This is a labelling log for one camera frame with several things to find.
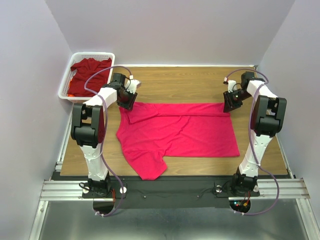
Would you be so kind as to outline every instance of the dark red cloth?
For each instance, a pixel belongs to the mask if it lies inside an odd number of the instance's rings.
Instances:
[[[126,161],[143,180],[154,180],[169,157],[240,155],[229,113],[223,103],[142,103],[120,108],[116,133]]]
[[[94,58],[85,58],[81,62],[73,64],[71,71],[76,70],[76,74],[73,76],[69,85],[68,95],[75,97],[92,97],[95,94],[84,89],[85,83],[96,72],[111,67],[112,60],[97,61]],[[99,92],[100,88],[108,83],[110,70],[106,70],[96,75],[86,85],[88,89]]]

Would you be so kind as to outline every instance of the wall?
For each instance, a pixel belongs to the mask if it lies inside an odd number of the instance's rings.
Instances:
[[[294,0],[46,0],[72,52],[118,64],[258,64]]]
[[[287,99],[279,133],[291,170],[303,177],[320,223],[320,2],[296,0],[266,51],[259,70],[270,87]]]
[[[0,2],[0,239],[29,239],[70,104],[58,88],[71,56],[43,0]]]

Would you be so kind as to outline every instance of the wooden table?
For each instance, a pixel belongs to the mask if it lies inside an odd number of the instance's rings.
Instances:
[[[224,77],[233,67],[134,67],[131,71],[135,79],[142,82],[138,89],[137,102],[143,103],[221,103],[227,86]],[[125,70],[118,71],[127,75]],[[239,71],[231,76],[238,83]],[[232,124],[240,151],[239,157],[164,157],[167,170],[163,176],[232,175],[244,159],[247,151],[248,121],[252,98],[243,102],[240,109],[231,112]],[[120,124],[117,104],[108,108],[108,126],[103,146],[103,155],[117,175],[136,176],[136,172],[126,162],[121,145],[116,138]],[[261,164],[276,175],[286,175],[286,166],[276,138],[267,147]],[[61,176],[87,176],[88,169],[84,155],[76,141],[69,138]]]

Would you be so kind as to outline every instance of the pink cloth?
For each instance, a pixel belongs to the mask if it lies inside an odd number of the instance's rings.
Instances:
[[[154,180],[166,169],[164,156],[236,157],[237,141],[223,103],[134,103],[120,108],[116,133],[122,152],[143,180]]]

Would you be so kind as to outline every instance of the gray floor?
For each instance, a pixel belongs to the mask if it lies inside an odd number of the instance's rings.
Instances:
[[[250,212],[273,200],[252,201]],[[304,240],[308,239],[294,199],[281,199],[259,216],[240,216],[229,209],[126,209],[95,216],[90,201],[50,202],[41,240]]]

